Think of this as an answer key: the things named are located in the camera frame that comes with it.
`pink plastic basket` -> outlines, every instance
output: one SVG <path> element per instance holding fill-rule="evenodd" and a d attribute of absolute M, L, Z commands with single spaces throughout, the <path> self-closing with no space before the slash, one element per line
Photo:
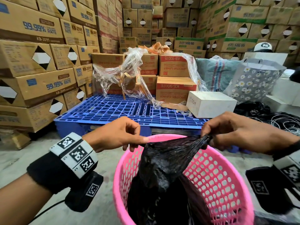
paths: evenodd
<path fill-rule="evenodd" d="M 173 140 L 185 136 L 159 134 L 151 142 Z M 127 150 L 120 159 L 113 181 L 113 199 L 117 215 L 123 225 L 135 225 L 127 212 L 127 196 L 132 178 L 137 174 L 143 147 L 135 152 Z M 199 189 L 217 225 L 251 225 L 254 221 L 249 190 L 234 166 L 217 150 L 208 146 L 199 150 L 183 172 Z"/>

